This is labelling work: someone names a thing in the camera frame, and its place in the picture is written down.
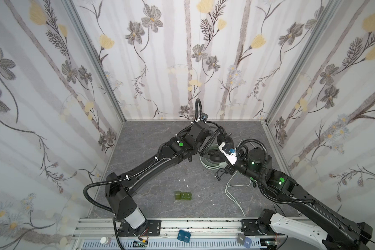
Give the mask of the mint green headphones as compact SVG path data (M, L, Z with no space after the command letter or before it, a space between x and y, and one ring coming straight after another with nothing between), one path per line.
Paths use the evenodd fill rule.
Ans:
M221 156L217 144L211 144L207 150L200 155L201 164L209 170L218 170L227 166L226 161Z

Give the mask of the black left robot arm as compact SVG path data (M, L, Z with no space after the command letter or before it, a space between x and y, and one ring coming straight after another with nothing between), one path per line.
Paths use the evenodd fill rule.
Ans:
M117 175L112 173L106 181L88 184L83 189L85 199L92 205L109 211L115 222L125 221L134 235L142 235L148 228L148 220L133 199L136 192L150 180L181 163L191 161L196 154L204 153L204 142L212 135L207 123L208 116L203 113L200 99L195 101L194 120L179 131L169 141L161 144L154 156L134 169ZM95 201L88 191L93 187L104 186L108 205Z

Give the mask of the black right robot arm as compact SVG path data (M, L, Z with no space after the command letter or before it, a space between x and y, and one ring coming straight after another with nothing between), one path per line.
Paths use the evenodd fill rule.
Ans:
M281 214L264 209L257 219L261 234L284 234L301 239L322 250L367 250L372 227L341 216L314 196L296 180L270 167L268 151L261 141L247 139L237 146L233 141L220 142L220 152L232 170L248 177L261 194L275 204L289 205L315 223L289 221Z

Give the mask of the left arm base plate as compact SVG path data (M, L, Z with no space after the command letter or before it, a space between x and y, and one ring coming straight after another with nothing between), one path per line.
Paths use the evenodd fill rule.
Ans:
M137 229L133 229L126 221L121 222L117 228L119 236L159 236L161 230L161 220L148 220Z

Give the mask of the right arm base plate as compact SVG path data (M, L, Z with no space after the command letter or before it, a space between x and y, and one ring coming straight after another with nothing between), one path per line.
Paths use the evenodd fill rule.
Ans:
M241 220L241 232L245 236L276 236L270 226L270 220L243 219Z

